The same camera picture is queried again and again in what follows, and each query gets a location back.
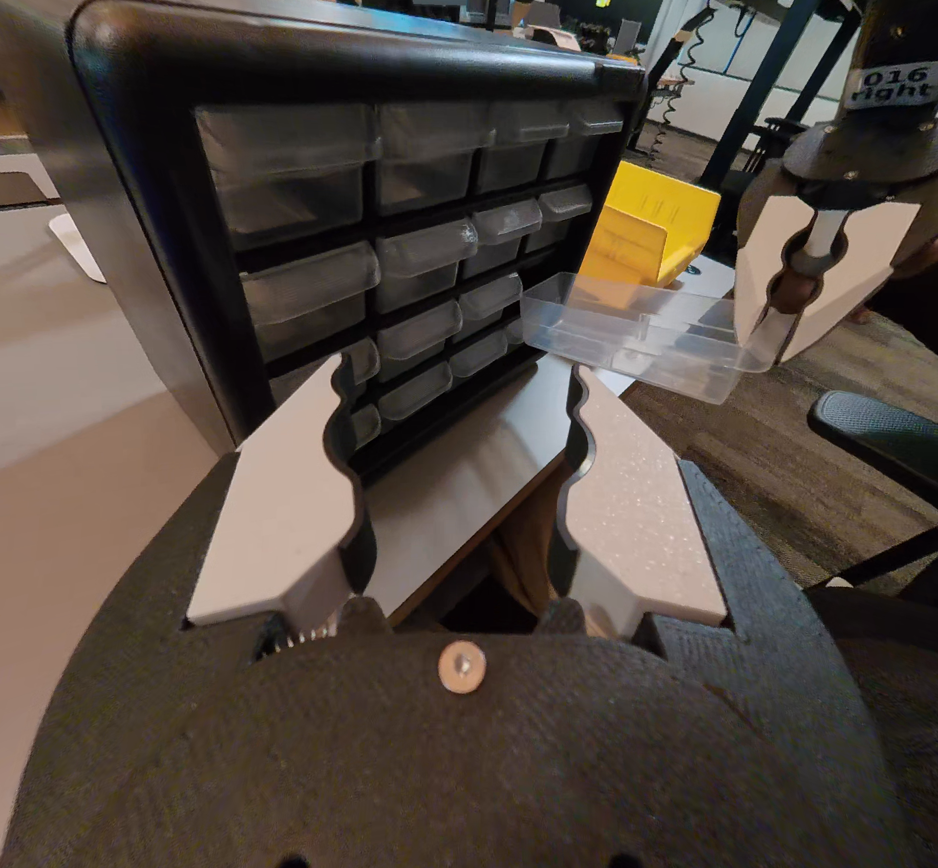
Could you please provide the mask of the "grey desk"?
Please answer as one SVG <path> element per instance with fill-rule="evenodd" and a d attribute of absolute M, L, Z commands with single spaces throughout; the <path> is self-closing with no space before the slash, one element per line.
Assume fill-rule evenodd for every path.
<path fill-rule="evenodd" d="M 111 290 L 50 229 L 33 153 L 2 156 L 37 205 L 2 210 L 1 826 L 54 688 L 101 604 L 217 462 Z M 368 491 L 368 595 L 407 616 L 561 461 L 569 363 L 541 358 Z"/>

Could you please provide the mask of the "white metal stand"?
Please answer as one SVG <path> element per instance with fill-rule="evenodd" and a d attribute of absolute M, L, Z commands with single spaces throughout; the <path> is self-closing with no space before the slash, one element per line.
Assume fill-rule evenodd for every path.
<path fill-rule="evenodd" d="M 84 275 L 92 282 L 107 284 L 95 257 L 68 213 L 50 219 L 48 228 Z"/>

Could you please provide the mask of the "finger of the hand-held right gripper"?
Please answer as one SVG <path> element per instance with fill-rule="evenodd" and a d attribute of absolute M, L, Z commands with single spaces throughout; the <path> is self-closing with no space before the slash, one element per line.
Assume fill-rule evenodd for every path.
<path fill-rule="evenodd" d="M 782 275 L 781 293 L 809 294 L 794 313 L 779 364 L 816 344 L 890 278 L 893 259 L 920 209 L 917 203 L 881 203 L 818 212 L 808 241 L 792 254 Z"/>
<path fill-rule="evenodd" d="M 783 255 L 791 239 L 809 229 L 815 210 L 796 196 L 767 198 L 754 228 L 737 252 L 734 284 L 734 331 L 740 346 L 748 346 L 764 316 L 773 279 L 784 267 Z"/>

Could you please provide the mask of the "person's right hand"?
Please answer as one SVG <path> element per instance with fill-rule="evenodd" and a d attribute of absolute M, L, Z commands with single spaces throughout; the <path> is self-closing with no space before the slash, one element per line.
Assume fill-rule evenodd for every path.
<path fill-rule="evenodd" d="M 921 275 L 937 263 L 937 237 L 923 245 L 894 267 L 891 280 L 901 281 Z"/>

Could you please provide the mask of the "black drawer cabinet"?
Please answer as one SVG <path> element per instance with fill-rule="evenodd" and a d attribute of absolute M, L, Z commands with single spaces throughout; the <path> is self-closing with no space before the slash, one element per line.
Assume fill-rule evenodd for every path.
<path fill-rule="evenodd" d="M 202 109 L 608 99 L 595 208 L 527 282 L 575 271 L 647 94 L 644 69 L 433 17 L 319 0 L 2 0 L 2 93 L 158 378 L 217 452 L 276 409 L 196 124 Z M 466 395 L 353 455 L 387 473 L 533 368 L 531 346 Z"/>

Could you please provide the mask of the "black mesh office chair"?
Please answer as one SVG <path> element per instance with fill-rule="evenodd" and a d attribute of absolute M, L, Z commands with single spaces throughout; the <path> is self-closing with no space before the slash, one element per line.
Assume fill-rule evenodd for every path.
<path fill-rule="evenodd" d="M 807 416 L 813 433 L 937 506 L 937 424 L 864 395 L 830 391 Z M 937 528 L 918 533 L 805 589 L 835 639 L 869 640 L 936 655 Z M 931 561 L 899 593 L 865 589 L 899 569 Z"/>

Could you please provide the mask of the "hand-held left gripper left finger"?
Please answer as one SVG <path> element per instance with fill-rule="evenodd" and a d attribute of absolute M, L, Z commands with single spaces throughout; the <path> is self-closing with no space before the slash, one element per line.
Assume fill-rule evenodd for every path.
<path fill-rule="evenodd" d="M 333 354 L 237 452 L 187 621 L 209 627 L 274 613 L 323 634 L 377 563 L 348 410 L 348 354 Z"/>

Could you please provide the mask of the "rows of clear cabinet drawers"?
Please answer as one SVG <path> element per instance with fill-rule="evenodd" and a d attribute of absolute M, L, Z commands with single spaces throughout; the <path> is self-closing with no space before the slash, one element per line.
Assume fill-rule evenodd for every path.
<path fill-rule="evenodd" d="M 522 342 L 527 282 L 593 212 L 608 99 L 202 109 L 196 124 L 276 406 L 334 352 L 362 448 Z"/>

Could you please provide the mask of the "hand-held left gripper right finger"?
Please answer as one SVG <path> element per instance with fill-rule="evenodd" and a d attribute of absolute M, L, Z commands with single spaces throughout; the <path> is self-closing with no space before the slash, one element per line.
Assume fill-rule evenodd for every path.
<path fill-rule="evenodd" d="M 718 629 L 728 609 L 677 456 L 588 367 L 570 371 L 554 590 L 587 631 L 630 640 L 647 616 Z"/>

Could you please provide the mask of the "yellow plastic bin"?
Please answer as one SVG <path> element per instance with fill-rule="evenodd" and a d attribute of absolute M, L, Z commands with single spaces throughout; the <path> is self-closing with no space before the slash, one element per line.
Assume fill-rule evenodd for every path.
<path fill-rule="evenodd" d="M 578 274 L 666 287 L 703 251 L 720 203 L 718 193 L 622 161 Z"/>

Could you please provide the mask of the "clear plastic drawer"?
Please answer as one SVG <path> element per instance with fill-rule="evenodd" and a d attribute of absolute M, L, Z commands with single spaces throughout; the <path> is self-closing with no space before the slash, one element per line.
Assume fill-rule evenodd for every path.
<path fill-rule="evenodd" d="M 744 341 L 731 299 L 686 287 L 558 273 L 521 299 L 523 341 L 535 349 L 689 398 L 721 405 L 744 374 L 770 369 L 767 332 Z"/>

